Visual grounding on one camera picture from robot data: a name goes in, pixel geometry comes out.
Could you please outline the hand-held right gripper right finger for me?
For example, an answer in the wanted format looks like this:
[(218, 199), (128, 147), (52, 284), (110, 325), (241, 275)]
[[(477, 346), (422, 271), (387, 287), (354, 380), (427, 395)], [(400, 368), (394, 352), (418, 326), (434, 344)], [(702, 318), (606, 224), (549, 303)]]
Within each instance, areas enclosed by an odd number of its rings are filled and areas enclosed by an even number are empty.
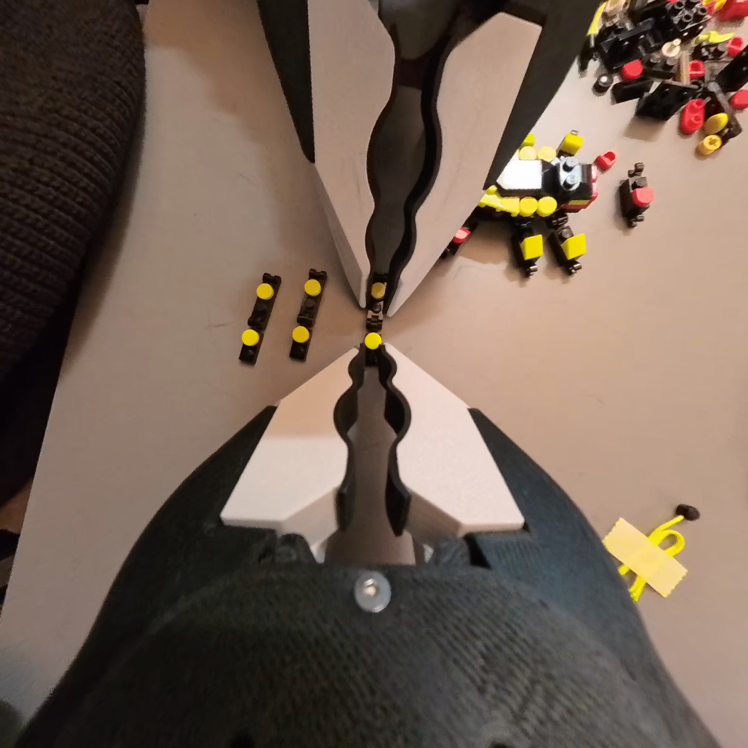
[(381, 349), (381, 385), (395, 435), (385, 490), (394, 533), (521, 529), (524, 517), (468, 405), (390, 344)]

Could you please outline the yellow black lego model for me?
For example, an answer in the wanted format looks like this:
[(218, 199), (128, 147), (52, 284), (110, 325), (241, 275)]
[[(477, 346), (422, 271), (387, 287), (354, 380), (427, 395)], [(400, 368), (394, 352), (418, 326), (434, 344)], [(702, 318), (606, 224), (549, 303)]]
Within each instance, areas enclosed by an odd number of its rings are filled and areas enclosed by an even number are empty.
[(513, 262), (524, 277), (537, 272), (546, 248), (567, 276), (576, 275), (586, 254), (586, 238), (575, 233), (569, 216), (596, 201), (602, 173), (597, 163), (579, 159), (583, 144), (576, 131), (557, 148), (537, 147), (528, 136), (485, 189), (441, 258), (455, 256), (481, 224), (503, 222), (509, 227)]

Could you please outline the black lego strip yellow tiles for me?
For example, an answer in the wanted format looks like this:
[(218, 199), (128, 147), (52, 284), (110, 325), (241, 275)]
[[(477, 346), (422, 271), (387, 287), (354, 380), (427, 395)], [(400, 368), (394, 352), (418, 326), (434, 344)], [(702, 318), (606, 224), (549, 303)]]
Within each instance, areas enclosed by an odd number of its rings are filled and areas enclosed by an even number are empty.
[(387, 293), (388, 275), (374, 273), (369, 285), (366, 304), (366, 334), (363, 340), (365, 361), (368, 367), (378, 363), (378, 350), (381, 346), (381, 332), (385, 321), (385, 296)]
[(292, 342), (289, 357), (304, 362), (307, 360), (313, 331), (323, 300), (328, 274), (323, 270), (312, 268), (303, 286), (302, 303), (292, 330)]
[(253, 367), (257, 364), (281, 285), (281, 276), (264, 273), (257, 286), (254, 306), (241, 335), (238, 356), (238, 360), (248, 366)]

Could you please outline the black lego leg red tip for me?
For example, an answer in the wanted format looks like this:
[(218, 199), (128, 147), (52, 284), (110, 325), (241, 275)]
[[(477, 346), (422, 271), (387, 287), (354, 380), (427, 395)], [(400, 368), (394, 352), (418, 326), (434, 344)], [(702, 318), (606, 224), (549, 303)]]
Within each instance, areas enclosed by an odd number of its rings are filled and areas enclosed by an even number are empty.
[(645, 220), (645, 213), (655, 198), (655, 192), (644, 175), (645, 166), (643, 162), (636, 162), (628, 170), (627, 178), (619, 184), (619, 210), (627, 229), (634, 229)]

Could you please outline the pile of loose lego pieces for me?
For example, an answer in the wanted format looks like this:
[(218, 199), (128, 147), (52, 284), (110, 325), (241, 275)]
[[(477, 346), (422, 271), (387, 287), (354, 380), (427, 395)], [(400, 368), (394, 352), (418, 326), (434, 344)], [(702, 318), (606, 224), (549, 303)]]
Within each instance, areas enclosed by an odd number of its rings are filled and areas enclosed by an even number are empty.
[(747, 108), (746, 1), (598, 2), (578, 57), (593, 62), (596, 94), (634, 101), (636, 117), (678, 118), (711, 155), (743, 133)]

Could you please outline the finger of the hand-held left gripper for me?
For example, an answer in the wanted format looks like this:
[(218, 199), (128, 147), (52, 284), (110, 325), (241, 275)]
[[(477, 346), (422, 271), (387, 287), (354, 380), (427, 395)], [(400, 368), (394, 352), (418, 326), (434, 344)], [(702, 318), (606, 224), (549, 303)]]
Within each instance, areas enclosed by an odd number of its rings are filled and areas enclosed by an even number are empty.
[(365, 1), (310, 1), (313, 167), (342, 270), (361, 307), (376, 201), (369, 152), (394, 88), (396, 44)]
[(485, 193), (541, 32), (540, 24), (500, 12), (446, 54), (431, 115), (435, 166), (408, 217), (406, 259), (390, 271), (388, 316), (412, 296)]

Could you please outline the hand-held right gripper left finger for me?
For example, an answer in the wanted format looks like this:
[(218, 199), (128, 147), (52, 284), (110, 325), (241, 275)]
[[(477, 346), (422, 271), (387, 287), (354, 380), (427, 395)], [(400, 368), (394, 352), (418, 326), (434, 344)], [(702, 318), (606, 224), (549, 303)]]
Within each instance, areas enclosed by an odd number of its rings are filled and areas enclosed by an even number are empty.
[(363, 350), (352, 349), (280, 400), (221, 511), (225, 525), (332, 535), (350, 525)]

